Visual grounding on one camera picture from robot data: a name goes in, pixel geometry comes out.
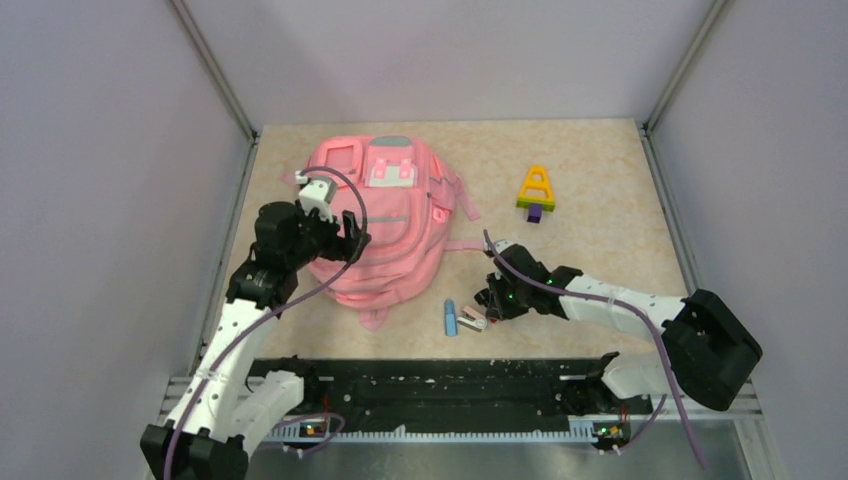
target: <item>yellow toy block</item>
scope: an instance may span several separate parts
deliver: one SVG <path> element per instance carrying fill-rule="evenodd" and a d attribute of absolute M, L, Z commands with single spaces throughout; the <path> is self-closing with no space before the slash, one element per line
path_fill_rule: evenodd
<path fill-rule="evenodd" d="M 548 180 L 548 172 L 545 167 L 536 165 L 530 167 L 530 171 L 527 172 L 527 177 L 524 178 L 524 183 L 518 192 L 518 200 L 515 202 L 515 206 L 530 208 L 530 205 L 534 203 L 541 205 L 546 212 L 553 212 L 556 207 L 554 191 L 551 188 L 550 180 Z"/>

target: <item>white wall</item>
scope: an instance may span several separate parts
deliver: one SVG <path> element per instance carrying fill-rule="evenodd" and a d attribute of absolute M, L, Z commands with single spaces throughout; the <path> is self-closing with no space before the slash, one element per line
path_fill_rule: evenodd
<path fill-rule="evenodd" d="M 710 0 L 189 0 L 257 124 L 646 118 Z"/>
<path fill-rule="evenodd" d="M 704 285 L 761 342 L 794 478 L 845 478 L 848 3 L 736 2 L 658 132 Z"/>
<path fill-rule="evenodd" d="M 0 65 L 0 476 L 138 478 L 246 142 L 162 0 L 4 0 Z"/>

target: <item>purple cube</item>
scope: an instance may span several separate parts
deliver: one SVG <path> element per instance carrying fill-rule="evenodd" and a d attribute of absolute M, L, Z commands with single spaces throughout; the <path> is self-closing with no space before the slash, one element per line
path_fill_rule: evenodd
<path fill-rule="evenodd" d="M 531 203 L 527 209 L 527 221 L 530 223 L 539 223 L 542 220 L 542 206 L 538 203 Z"/>

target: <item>pink backpack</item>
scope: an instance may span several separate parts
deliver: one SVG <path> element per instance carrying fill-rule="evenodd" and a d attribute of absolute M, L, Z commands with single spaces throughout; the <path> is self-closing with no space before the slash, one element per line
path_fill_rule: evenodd
<path fill-rule="evenodd" d="M 342 305 L 359 310 L 360 323 L 378 329 L 388 307 L 418 295 L 436 275 L 445 250 L 482 249 L 482 240 L 448 241 L 450 218 L 459 203 L 471 220 L 480 214 L 471 205 L 462 180 L 417 138 L 350 136 L 331 138 L 315 149 L 309 166 L 344 173 L 365 200 L 371 243 L 362 257 L 327 292 Z M 333 214 L 354 212 L 359 204 L 341 181 Z M 318 259 L 309 270 L 323 282 L 341 262 Z"/>

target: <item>table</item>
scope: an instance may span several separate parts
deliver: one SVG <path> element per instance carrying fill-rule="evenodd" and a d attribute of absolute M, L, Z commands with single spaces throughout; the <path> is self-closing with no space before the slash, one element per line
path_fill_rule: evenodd
<path fill-rule="evenodd" d="M 337 135 L 418 136 L 464 179 L 482 218 L 459 211 L 452 238 L 506 238 L 549 269 L 567 265 L 608 283 L 661 295 L 685 295 L 679 265 L 632 119 L 526 120 L 269 125 L 262 132 L 235 234 L 227 278 L 254 241 L 260 206 L 295 198 L 280 177 L 306 164 L 312 150 Z M 527 223 L 515 198 L 531 165 L 547 169 L 557 207 Z M 430 287 L 393 307 L 376 332 L 358 312 L 318 296 L 286 312 L 261 357 L 445 359 L 597 357 L 653 348 L 605 327 L 530 313 L 482 333 L 444 334 L 444 300 L 460 309 L 486 285 L 492 260 L 480 252 L 446 252 Z M 295 296 L 316 282 L 303 270 Z"/>

